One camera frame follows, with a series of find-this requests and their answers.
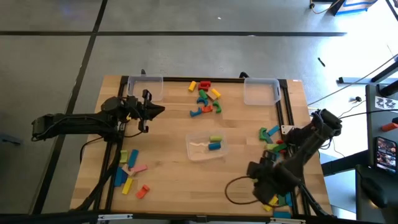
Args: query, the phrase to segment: wooden table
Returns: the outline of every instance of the wooden table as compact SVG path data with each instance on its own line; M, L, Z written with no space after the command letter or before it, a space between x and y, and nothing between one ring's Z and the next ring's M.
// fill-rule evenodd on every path
M95 112L109 97L117 95L120 76L105 76ZM296 127L310 122L302 82L287 80L290 102ZM190 93L187 82L164 82L163 100L154 102L165 106L165 111L148 123L149 133L135 138L125 138L123 149L139 150L136 164L147 164L148 170L137 174L127 195L122 187L114 190L112 211L128 213L191 214L191 215L239 215L272 216L260 202L235 205L224 196L225 185L232 179L246 175L250 161L258 162L265 142L258 138L260 127L278 125L275 106L248 106L243 102L242 83L212 83L222 97L219 100L222 113L205 113L191 118L190 110L197 109L198 92ZM284 120L287 115L282 97ZM226 133L229 153L225 157L203 162L192 162L187 156L185 136L207 130L222 129ZM137 133L137 121L131 121L126 135ZM98 136L88 137L88 141ZM279 133L272 136L280 139ZM105 142L86 146L81 162L70 208L79 206L96 185L99 176ZM322 168L315 154L305 166L305 183L322 208L331 213L330 203L323 180ZM135 194L146 184L150 192L144 199ZM239 202L254 200L252 182L243 179L231 184L230 197ZM100 208L104 208L108 184L105 185ZM298 199L299 213L303 209ZM278 208L290 211L289 207Z

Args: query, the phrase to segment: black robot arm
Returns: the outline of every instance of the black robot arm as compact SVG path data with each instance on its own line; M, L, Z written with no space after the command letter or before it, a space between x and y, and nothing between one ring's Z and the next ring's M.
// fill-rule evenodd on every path
M130 119L140 119L138 129L147 133L147 120L152 120L165 109L154 105L152 95L144 90L144 102L134 96L111 97L101 105L95 114L47 114L32 122L32 141L46 140L59 134L99 134L105 141L120 138L118 124Z
M257 179L253 195L263 204L267 204L275 194L285 195L299 187L303 196L308 198L314 212L317 215L327 215L301 179L303 167L314 153L326 140L340 135L341 120L327 110L318 110L313 112L312 116L311 123L306 127L295 128L287 134L285 143L298 149L290 159L275 164L271 159L271 152L264 151L259 163L249 163L247 175Z

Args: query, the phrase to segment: transparent plastic bin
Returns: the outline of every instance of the transparent plastic bin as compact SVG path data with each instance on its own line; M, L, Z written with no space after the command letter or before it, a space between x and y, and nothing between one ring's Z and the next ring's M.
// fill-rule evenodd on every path
M127 94L142 100L142 91L149 90L152 101L163 99L163 75L132 75L127 82Z
M221 140L221 148L217 150L209 150L208 144L210 142L210 136L219 135L223 137ZM205 161L208 159L215 159L223 157L228 153L228 145L226 143L226 136L223 131L205 131L201 133L187 134L185 137L187 141L187 152L188 158L192 161Z
M245 78L244 103L272 106L280 100L279 81L275 78Z

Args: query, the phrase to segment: black cable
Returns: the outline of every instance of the black cable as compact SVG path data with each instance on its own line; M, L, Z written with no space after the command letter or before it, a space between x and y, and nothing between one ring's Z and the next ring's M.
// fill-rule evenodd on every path
M377 113L377 112L383 112L383 111L398 111L398 109L388 109L388 110L368 111L368 112L363 112L363 113L351 114L351 115L344 116L344 117L342 117L342 118L339 118L339 119L343 119L343 118L349 118L349 117L351 117L351 116L356 116L356 115L361 115L361 114L371 114L371 113Z
M124 136L125 138L132 138L132 137L136 137L137 135L141 134L142 131L138 132L137 134L133 134L132 136Z
M91 141L88 141L88 142L84 143L84 145L82 145L82 147L81 147L81 149L80 149L80 163L81 163L81 160L82 160L82 158L83 158L83 149L85 148L85 146L87 146L88 144L91 144L92 142L95 142L95 141L97 141L97 140L100 140L100 139L102 139L102 138L104 138L104 137L99 137L99 138L93 139L93 140L91 140Z
M235 201L233 201L232 199L230 199L230 197L228 196L228 193L227 193L228 187L229 187L233 182L235 182L235 181L237 181L237 180L240 180L240 179L244 179L244 178L250 178L250 177L249 177L249 176L238 177L238 178L235 178L235 179L229 181L229 182L225 185L225 189L224 189L225 197L229 200L229 202L231 202L231 203L233 203L233 204L235 204L235 205L249 205L249 204L258 202L258 200L253 200L253 201L251 201L251 202L235 202ZM272 207L272 208L280 208L280 207L287 206L287 205L278 205L278 206L275 206L275 205L270 205L270 204L268 204L268 203L265 203L265 205L268 205L268 206L270 206L270 207Z
M350 112L352 109L354 109L355 107L357 107L357 106L359 106L359 105L361 105L361 103L363 103L363 102L365 102L366 100L364 100L364 101L362 101L362 102L360 102L360 103L358 103L357 105L355 105L355 106L353 106L351 109L349 109L348 111L345 111L344 113L342 113L338 118L340 118L343 114L345 114L345 113L348 113L348 112Z

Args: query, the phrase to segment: gray concrete floor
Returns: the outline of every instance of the gray concrete floor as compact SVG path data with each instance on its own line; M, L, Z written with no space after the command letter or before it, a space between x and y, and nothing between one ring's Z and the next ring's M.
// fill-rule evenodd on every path
M93 29L100 0L0 1L2 30ZM94 110L103 75L147 73L186 77L252 77L303 80L311 102L342 86L340 76L361 77L398 54L397 21L384 1L369 12L334 17L314 15L306 1L109 1L100 30L190 30L264 32L348 32L345 37L97 37L75 113ZM317 10L327 4L317 5ZM0 127L24 140L0 143L0 213L24 213L37 190L52 141L30 142L30 123L46 113L64 112L89 37L0 36ZM326 64L323 67L317 58ZM364 98L355 86L316 107L335 114L351 108L349 97ZM364 104L350 113L364 111ZM335 138L344 155L366 149L364 116L343 122ZM64 212L78 173L85 136L67 136L44 212ZM331 159L341 157L329 149ZM329 196L338 194L328 187ZM335 202L351 210L353 205Z

